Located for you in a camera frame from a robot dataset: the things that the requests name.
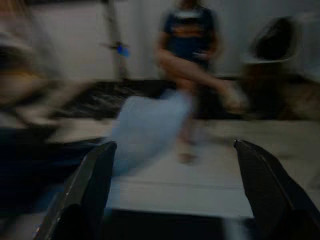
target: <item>sneaker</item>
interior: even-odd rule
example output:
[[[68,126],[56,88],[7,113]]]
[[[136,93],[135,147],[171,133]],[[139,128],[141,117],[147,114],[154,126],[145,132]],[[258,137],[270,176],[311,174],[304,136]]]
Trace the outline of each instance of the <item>sneaker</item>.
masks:
[[[244,114],[250,107],[249,99],[237,82],[226,82],[228,90],[221,96],[223,107],[231,114]]]

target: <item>white chair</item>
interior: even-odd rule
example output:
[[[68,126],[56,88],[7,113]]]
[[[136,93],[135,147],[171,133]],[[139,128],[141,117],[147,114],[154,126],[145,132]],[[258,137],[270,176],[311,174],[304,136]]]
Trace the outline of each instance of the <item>white chair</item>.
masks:
[[[297,72],[320,84],[320,14],[304,13],[298,17],[301,39],[297,54]]]

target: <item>blue object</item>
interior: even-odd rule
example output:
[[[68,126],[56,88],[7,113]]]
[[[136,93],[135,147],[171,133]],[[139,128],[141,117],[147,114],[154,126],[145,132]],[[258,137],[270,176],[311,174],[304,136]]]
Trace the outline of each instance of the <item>blue object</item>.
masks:
[[[128,48],[125,48],[124,50],[123,50],[123,54],[122,54],[123,56],[125,56],[126,58],[128,58],[129,57],[129,50],[128,50]]]
[[[139,168],[174,143],[192,110],[183,92],[165,92],[161,99],[132,96],[125,102],[110,137],[115,141],[113,176]]]
[[[122,54],[123,48],[121,45],[118,46],[117,51],[118,51],[118,54],[120,55]]]

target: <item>navy shirt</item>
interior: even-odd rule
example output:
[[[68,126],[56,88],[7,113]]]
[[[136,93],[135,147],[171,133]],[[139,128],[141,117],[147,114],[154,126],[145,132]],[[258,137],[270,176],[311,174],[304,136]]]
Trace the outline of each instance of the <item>navy shirt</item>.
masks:
[[[213,12],[201,6],[176,9],[167,17],[163,31],[171,36],[167,49],[179,58],[202,64],[197,56],[209,50],[211,34],[216,32]]]

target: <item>person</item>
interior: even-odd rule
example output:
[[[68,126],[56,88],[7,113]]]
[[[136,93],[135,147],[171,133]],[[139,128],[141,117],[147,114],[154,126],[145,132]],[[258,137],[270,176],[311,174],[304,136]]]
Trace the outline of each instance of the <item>person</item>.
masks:
[[[217,91],[224,107],[231,113],[241,113],[246,99],[230,81],[218,79],[207,72],[209,61],[221,49],[214,13],[200,5],[199,0],[181,0],[166,17],[156,45],[156,58],[168,78],[180,91],[196,101],[198,85]],[[189,150],[193,140],[194,122],[190,117],[181,131],[185,150],[180,159],[192,161],[195,156]]]

